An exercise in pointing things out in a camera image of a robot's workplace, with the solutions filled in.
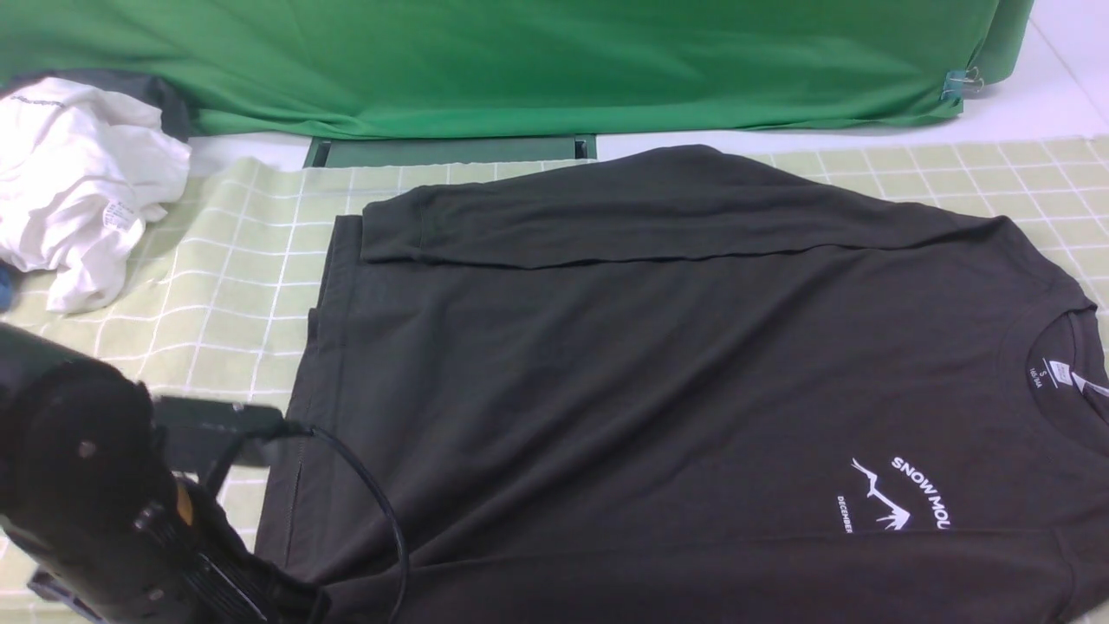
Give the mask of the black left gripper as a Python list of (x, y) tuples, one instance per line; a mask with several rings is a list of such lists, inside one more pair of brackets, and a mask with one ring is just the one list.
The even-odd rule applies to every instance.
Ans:
[(30, 586), (92, 623), (321, 623), (325, 589), (254, 556), (201, 485), (123, 513), (50, 512), (26, 533)]

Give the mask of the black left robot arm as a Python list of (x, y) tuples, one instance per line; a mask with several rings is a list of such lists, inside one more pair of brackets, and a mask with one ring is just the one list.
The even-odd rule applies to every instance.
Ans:
[(218, 505), (282, 412), (157, 396), (3, 325), (3, 532), (30, 589), (92, 623), (321, 623), (325, 589), (250, 552)]

